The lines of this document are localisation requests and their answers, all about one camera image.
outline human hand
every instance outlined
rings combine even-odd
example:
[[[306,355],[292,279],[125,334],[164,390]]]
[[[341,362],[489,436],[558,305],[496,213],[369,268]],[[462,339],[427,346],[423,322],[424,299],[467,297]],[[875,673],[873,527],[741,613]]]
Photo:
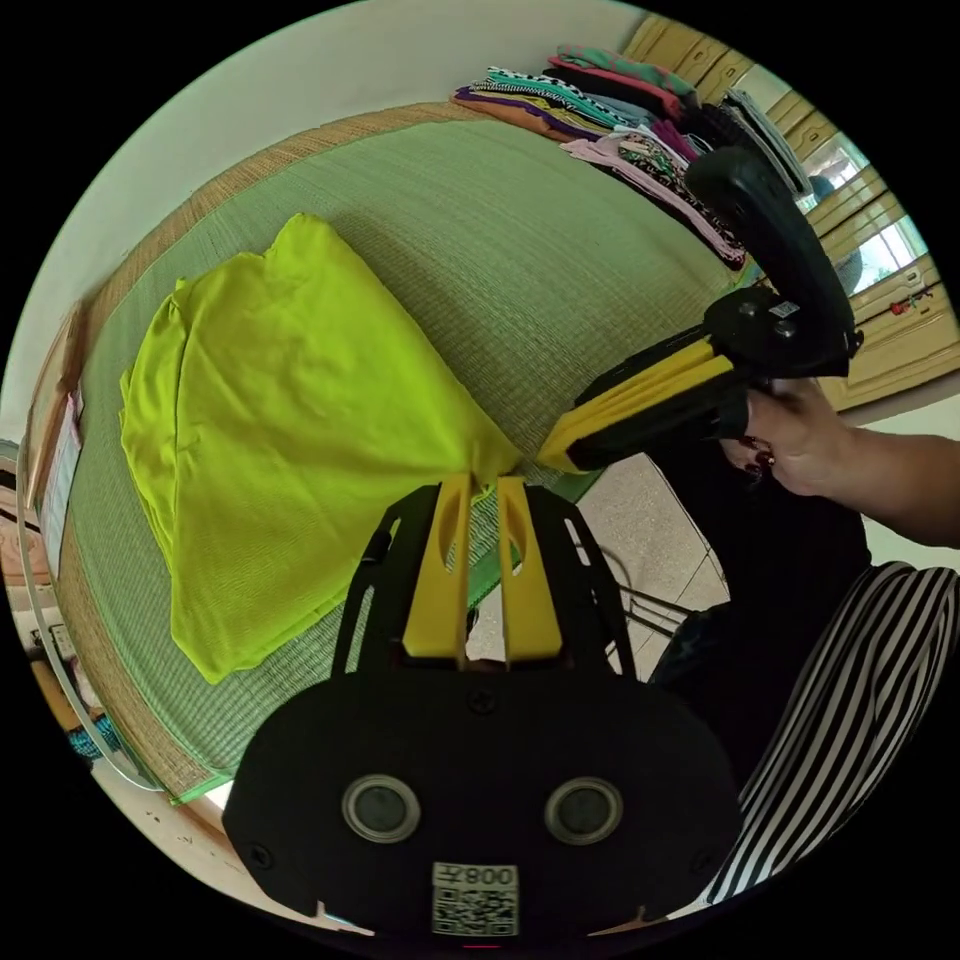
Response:
[[[749,391],[748,438],[721,440],[727,458],[740,469],[769,465],[799,496],[831,496],[852,456],[854,431],[815,380],[775,380],[773,393]]]

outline striped clothing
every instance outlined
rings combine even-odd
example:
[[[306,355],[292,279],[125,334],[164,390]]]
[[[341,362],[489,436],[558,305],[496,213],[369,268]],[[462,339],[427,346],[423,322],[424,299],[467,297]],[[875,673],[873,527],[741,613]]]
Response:
[[[889,563],[860,577],[741,793],[740,839],[702,902],[774,876],[846,822],[916,730],[958,634],[954,571]]]

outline pink clothing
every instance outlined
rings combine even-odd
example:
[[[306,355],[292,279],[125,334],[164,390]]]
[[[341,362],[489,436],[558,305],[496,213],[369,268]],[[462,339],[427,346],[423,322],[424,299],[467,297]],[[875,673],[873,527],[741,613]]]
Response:
[[[550,63],[555,67],[565,67],[567,70],[576,70],[579,73],[589,73],[594,77],[602,77],[604,80],[613,80],[616,83],[622,83],[628,87],[634,87],[637,90],[643,90],[644,93],[656,97],[662,104],[664,111],[674,120],[679,120],[683,116],[683,103],[675,93],[667,90],[661,90],[652,83],[645,80],[638,80],[636,77],[627,77],[622,73],[614,73],[612,70],[600,70],[599,68],[579,67],[569,60],[561,60],[560,57],[549,57]]]
[[[657,200],[682,214],[722,259],[743,260],[743,249],[731,246],[689,203],[681,200],[663,184],[657,183],[653,177],[627,163],[617,150],[616,138],[604,137],[596,143],[591,143],[589,140],[574,140],[572,143],[560,144],[560,149],[566,150],[567,153],[578,160],[585,160],[587,163],[595,163],[616,170],[625,180],[636,184],[644,193],[656,197]]]

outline black handle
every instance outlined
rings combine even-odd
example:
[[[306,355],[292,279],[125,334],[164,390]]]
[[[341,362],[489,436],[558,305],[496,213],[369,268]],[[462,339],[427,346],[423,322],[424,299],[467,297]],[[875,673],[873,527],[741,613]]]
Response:
[[[857,337],[850,301],[786,184],[741,147],[697,158],[686,182],[746,247],[777,292],[801,309],[804,323],[816,324],[836,353],[852,355]]]

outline window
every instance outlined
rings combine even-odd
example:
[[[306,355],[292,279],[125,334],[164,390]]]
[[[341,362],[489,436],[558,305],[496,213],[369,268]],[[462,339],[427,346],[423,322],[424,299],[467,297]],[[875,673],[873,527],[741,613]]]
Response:
[[[870,161],[843,133],[832,136],[803,164],[808,176],[826,177],[836,188],[842,187],[868,166]],[[817,200],[812,195],[798,202],[804,213],[816,205]],[[853,293],[860,293],[884,277],[908,267],[927,252],[927,245],[914,222],[909,217],[903,217],[861,244],[859,252],[863,271]]]

